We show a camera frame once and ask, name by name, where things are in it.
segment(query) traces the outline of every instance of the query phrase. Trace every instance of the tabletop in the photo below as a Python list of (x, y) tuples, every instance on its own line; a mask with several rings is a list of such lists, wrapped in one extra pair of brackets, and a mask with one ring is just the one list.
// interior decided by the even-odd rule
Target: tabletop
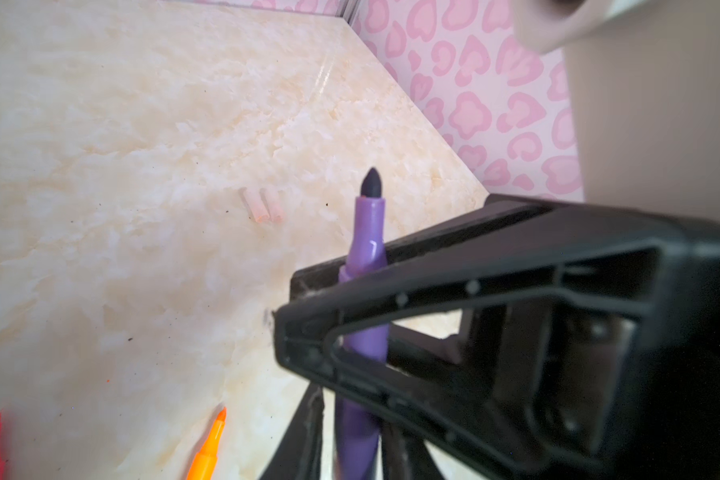
[(257, 478), (306, 386), (269, 312), (346, 254), (371, 166), (387, 240), (486, 195), (340, 18), (0, 2), (7, 478), (182, 478), (221, 406), (214, 478)]

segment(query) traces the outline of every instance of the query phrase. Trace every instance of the dark marker tip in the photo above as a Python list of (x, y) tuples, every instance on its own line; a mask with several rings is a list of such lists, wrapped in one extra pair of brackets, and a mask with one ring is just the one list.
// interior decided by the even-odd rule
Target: dark marker tip
[(360, 186), (360, 195), (371, 198), (379, 198), (382, 196), (382, 178), (378, 176), (375, 168), (371, 167), (368, 175), (365, 175), (365, 179), (363, 179), (362, 185)]

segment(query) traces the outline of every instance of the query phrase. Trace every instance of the marble table surface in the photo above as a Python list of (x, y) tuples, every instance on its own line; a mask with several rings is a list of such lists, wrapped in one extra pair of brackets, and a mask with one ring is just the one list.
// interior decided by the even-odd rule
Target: marble table surface
[[(267, 312), (346, 253), (371, 166), (388, 240), (486, 195), (339, 18), (0, 2), (7, 478), (183, 478), (221, 405), (214, 478), (257, 478), (306, 386)], [(265, 185), (282, 224), (241, 201)]]

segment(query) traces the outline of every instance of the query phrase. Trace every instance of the pink cylindrical object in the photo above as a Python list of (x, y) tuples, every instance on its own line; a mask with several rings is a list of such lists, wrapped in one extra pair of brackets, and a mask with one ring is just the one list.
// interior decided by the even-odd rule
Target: pink cylindrical object
[(264, 206), (264, 202), (262, 201), (262, 197), (259, 195), (258, 190), (246, 188), (242, 192), (242, 196), (246, 199), (246, 203), (251, 209), (251, 215), (258, 224), (269, 220), (269, 214), (266, 211), (266, 206)]
[(282, 211), (280, 195), (277, 193), (277, 188), (265, 188), (264, 200), (266, 200), (266, 206), (269, 208), (269, 216), (272, 218), (272, 221), (277, 223), (282, 222), (286, 218), (286, 215)]

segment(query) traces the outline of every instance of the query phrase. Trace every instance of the purple marker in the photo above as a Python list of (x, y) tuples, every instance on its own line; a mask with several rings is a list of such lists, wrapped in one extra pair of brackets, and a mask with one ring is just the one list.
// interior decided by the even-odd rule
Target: purple marker
[[(384, 198), (382, 179), (371, 168), (355, 198), (355, 233), (347, 263), (338, 281), (347, 282), (387, 265), (384, 249)], [(378, 362), (387, 361), (389, 324), (346, 335), (344, 348)], [(381, 421), (357, 403), (336, 397), (335, 480), (373, 480)]]

